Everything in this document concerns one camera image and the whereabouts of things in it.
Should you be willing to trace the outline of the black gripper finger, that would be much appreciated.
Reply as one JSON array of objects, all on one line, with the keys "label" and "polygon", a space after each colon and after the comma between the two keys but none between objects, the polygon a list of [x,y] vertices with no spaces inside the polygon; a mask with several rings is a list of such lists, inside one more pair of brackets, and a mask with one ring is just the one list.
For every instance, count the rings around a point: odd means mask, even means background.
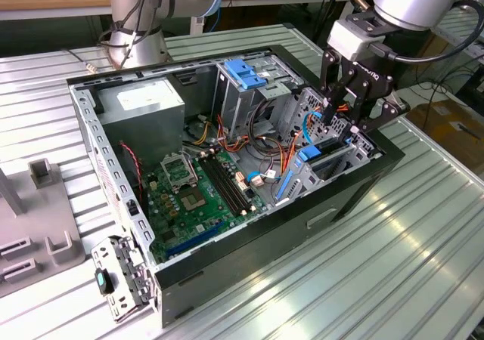
[{"label": "black gripper finger", "polygon": [[324,125],[331,124],[347,94],[346,89],[357,77],[358,70],[354,64],[341,58],[333,48],[324,50],[320,74],[320,90],[327,100],[321,119]]},{"label": "black gripper finger", "polygon": [[370,85],[362,85],[357,91],[346,90],[355,98],[345,114],[350,123],[344,132],[346,143],[354,134],[373,131],[410,110],[409,104],[397,95],[394,88],[385,97],[378,98],[369,98]]}]

